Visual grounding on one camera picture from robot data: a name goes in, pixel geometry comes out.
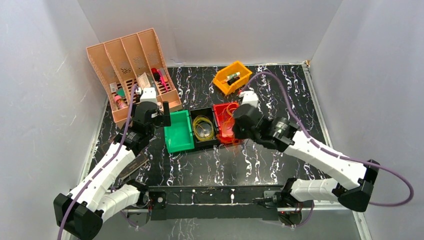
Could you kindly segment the green plastic bin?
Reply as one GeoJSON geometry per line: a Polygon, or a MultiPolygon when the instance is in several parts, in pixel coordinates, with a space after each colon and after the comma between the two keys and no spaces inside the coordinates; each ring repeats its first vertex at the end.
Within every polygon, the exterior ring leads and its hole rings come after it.
{"type": "Polygon", "coordinates": [[[188,110],[170,113],[171,125],[164,128],[165,144],[168,153],[189,151],[195,148],[193,129],[188,110]]]}

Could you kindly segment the red plastic bin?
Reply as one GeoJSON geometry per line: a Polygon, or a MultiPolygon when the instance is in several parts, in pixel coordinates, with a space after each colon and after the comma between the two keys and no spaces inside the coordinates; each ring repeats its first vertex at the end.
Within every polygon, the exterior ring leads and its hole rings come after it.
{"type": "Polygon", "coordinates": [[[239,107],[239,104],[234,102],[214,104],[214,116],[218,126],[217,139],[224,145],[238,145],[241,143],[240,139],[235,138],[233,126],[235,120],[233,112],[239,107]]]}

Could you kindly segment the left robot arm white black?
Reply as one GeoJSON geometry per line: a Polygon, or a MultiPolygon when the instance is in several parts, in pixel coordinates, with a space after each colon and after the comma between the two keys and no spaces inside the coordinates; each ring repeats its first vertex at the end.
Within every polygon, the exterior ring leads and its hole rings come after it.
{"type": "Polygon", "coordinates": [[[64,231],[80,240],[92,240],[103,223],[129,206],[150,207],[149,187],[130,180],[112,193],[107,193],[124,168],[149,145],[155,130],[171,126],[169,103],[162,109],[151,101],[129,107],[130,116],[124,128],[109,146],[100,163],[67,195],[58,194],[53,201],[59,232],[64,231]]]}

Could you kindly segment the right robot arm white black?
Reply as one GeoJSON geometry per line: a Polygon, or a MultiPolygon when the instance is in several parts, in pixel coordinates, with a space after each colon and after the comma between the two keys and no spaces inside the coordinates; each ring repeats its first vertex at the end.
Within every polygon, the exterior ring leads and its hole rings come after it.
{"type": "Polygon", "coordinates": [[[338,202],[355,212],[365,212],[371,199],[378,168],[351,162],[341,153],[307,136],[285,117],[269,118],[250,105],[242,104],[232,113],[232,131],[237,139],[251,139],[271,150],[298,158],[323,171],[326,179],[290,178],[280,198],[288,207],[305,201],[338,202]]]}

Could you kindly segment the pink bottle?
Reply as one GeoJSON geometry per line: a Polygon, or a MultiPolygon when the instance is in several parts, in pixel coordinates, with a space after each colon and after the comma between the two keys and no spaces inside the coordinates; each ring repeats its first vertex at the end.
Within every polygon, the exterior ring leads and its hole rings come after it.
{"type": "Polygon", "coordinates": [[[127,103],[120,95],[114,96],[113,100],[119,110],[128,107],[127,103]]]}

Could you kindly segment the white box in organizer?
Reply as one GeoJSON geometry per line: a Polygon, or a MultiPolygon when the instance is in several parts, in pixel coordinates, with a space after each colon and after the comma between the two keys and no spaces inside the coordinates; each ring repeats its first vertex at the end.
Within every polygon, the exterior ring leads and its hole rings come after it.
{"type": "Polygon", "coordinates": [[[138,82],[139,87],[142,90],[145,89],[145,88],[151,88],[152,87],[151,81],[150,81],[149,76],[146,72],[139,74],[137,76],[137,82],[138,82]]]}

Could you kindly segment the black plastic bin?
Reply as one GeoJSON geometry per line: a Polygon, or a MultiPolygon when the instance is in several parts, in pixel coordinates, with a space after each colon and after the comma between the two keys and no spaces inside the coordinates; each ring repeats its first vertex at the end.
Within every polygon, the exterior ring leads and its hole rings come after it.
{"type": "Polygon", "coordinates": [[[210,149],[220,144],[217,138],[218,124],[211,106],[191,109],[189,116],[195,150],[210,149]]]}

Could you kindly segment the pink pen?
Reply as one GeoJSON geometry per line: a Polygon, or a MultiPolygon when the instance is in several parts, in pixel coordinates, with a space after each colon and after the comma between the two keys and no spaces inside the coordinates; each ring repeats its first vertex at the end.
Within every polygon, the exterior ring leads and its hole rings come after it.
{"type": "Polygon", "coordinates": [[[158,73],[160,75],[160,81],[161,81],[162,85],[164,86],[165,91],[168,92],[169,91],[169,88],[167,86],[168,81],[166,80],[166,76],[165,76],[165,74],[163,73],[162,70],[163,70],[162,68],[160,68],[158,70],[158,73]]]}

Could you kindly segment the dark book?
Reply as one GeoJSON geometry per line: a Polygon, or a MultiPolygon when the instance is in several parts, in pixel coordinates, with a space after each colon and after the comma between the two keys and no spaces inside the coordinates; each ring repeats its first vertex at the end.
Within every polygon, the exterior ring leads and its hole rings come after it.
{"type": "MultiPolygon", "coordinates": [[[[117,135],[112,135],[112,137],[101,145],[101,149],[106,153],[109,149],[109,146],[114,142],[114,138],[117,135]]],[[[133,161],[131,161],[117,176],[117,181],[124,181],[127,177],[133,174],[135,171],[138,171],[141,167],[145,166],[149,162],[149,158],[142,152],[140,153],[133,161]]]]}

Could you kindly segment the black marker in yellow bin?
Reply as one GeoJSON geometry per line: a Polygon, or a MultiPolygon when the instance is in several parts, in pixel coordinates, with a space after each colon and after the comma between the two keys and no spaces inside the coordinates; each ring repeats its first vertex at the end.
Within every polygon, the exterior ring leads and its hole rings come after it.
{"type": "Polygon", "coordinates": [[[237,82],[239,79],[240,79],[240,77],[239,77],[239,76],[237,76],[237,77],[233,77],[233,78],[229,79],[226,83],[227,83],[229,86],[231,86],[231,85],[233,85],[235,82],[237,82]]]}

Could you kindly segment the yellow plastic bin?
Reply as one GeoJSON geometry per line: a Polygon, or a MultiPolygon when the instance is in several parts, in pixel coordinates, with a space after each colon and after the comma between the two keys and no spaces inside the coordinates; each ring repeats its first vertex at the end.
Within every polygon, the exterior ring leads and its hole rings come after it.
{"type": "Polygon", "coordinates": [[[251,74],[252,71],[237,60],[219,70],[212,83],[227,96],[247,84],[251,74]]]}

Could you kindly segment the glue stick in yellow bin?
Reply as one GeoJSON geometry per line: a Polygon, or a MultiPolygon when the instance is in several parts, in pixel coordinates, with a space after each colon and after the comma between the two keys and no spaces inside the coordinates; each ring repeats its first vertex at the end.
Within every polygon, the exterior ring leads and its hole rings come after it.
{"type": "Polygon", "coordinates": [[[230,74],[230,75],[228,75],[227,77],[226,77],[226,81],[228,81],[229,79],[231,79],[231,78],[235,78],[235,77],[239,77],[241,75],[241,73],[240,72],[235,72],[235,73],[233,73],[233,74],[230,74]]]}

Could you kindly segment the pink plastic file organizer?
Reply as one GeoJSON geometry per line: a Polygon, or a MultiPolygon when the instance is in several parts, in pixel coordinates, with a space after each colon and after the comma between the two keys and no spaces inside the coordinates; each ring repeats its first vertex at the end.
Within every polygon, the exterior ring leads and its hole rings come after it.
{"type": "Polygon", "coordinates": [[[113,121],[119,128],[124,125],[129,108],[118,109],[114,96],[118,94],[118,90],[123,90],[123,99],[126,101],[130,97],[131,87],[135,83],[138,84],[138,75],[143,73],[148,74],[151,85],[156,88],[156,98],[159,102],[168,102],[171,112],[183,108],[154,29],[150,28],[87,47],[86,52],[106,91],[113,121]],[[168,92],[161,83],[158,73],[160,68],[167,80],[168,92]]]}

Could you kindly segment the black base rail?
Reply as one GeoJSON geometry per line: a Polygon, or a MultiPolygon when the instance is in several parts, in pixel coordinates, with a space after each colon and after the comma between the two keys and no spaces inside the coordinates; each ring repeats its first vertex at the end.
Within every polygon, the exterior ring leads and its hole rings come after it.
{"type": "Polygon", "coordinates": [[[153,221],[173,219],[262,219],[294,226],[306,204],[280,185],[150,186],[153,221]]]}

